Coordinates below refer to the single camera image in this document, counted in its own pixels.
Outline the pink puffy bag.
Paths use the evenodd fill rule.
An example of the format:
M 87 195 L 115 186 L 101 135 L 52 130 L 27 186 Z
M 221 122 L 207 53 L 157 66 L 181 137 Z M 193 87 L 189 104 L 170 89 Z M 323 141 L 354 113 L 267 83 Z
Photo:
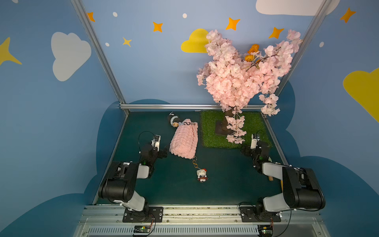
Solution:
M 171 140 L 170 153 L 185 159 L 195 157 L 198 144 L 198 123 L 189 118 L 179 123 L 178 128 Z

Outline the black penguin plush charm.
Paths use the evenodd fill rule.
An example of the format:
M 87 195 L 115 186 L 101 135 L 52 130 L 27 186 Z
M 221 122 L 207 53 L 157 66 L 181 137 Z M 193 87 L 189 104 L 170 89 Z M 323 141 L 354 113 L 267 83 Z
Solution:
M 168 115 L 167 119 L 168 119 L 169 124 L 175 128 L 177 128 L 180 125 L 180 123 L 182 122 L 181 119 L 176 114 L 174 114 L 173 112 L 171 112 Z

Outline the yellow carabiner clip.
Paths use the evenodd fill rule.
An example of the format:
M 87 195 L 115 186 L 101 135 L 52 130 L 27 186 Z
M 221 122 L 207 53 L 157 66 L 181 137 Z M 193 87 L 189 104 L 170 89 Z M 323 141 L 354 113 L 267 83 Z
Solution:
M 198 164 L 197 164 L 197 158 L 193 158 L 193 159 L 192 159 L 192 163 L 193 163 L 193 165 L 194 165 L 194 168 L 196 168 L 196 169 L 198 169 L 198 170 L 200 169 L 199 166 L 198 166 Z

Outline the white kitty plush charm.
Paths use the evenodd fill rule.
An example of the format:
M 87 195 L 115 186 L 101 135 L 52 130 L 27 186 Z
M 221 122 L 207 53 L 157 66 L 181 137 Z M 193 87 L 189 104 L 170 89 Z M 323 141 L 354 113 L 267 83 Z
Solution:
M 197 175 L 197 179 L 200 183 L 206 182 L 208 180 L 206 169 L 198 169 L 196 171 L 196 175 Z

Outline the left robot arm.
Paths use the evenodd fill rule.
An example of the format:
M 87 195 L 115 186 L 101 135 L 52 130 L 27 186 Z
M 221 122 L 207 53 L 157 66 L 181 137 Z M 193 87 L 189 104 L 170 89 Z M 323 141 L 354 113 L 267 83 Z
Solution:
M 125 208 L 123 223 L 160 223 L 163 208 L 150 207 L 136 191 L 138 179 L 151 178 L 157 159 L 167 157 L 168 149 L 147 144 L 138 162 L 112 162 L 98 190 L 99 198 Z

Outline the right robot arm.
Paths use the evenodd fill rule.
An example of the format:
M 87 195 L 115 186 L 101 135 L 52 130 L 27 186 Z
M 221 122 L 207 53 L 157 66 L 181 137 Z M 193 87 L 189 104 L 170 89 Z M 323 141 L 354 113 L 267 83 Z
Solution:
M 282 183 L 282 192 L 260 198 L 255 206 L 248 208 L 260 222 L 280 221 L 278 214 L 295 209 L 305 211 L 319 211 L 326 205 L 326 199 L 310 168 L 297 168 L 290 165 L 281 165 L 269 160 L 269 147 L 266 142 L 252 142 L 252 145 L 243 145 L 241 152 L 252 158 L 253 167 L 258 173 L 278 179 Z

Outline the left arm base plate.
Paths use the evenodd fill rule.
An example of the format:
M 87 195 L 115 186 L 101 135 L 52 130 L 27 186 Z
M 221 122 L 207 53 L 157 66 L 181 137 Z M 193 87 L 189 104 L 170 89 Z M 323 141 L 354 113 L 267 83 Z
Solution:
M 163 218 L 163 207 L 148 207 L 142 211 L 131 211 L 126 209 L 123 214 L 123 223 L 161 223 Z

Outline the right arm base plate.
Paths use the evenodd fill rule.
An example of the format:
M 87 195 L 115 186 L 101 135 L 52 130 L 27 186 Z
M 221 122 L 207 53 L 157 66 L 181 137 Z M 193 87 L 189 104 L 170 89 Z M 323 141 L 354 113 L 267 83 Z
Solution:
M 241 206 L 239 207 L 241 214 L 241 220 L 244 223 L 247 222 L 281 222 L 281 218 L 278 213 L 268 211 L 257 211 L 255 206 Z

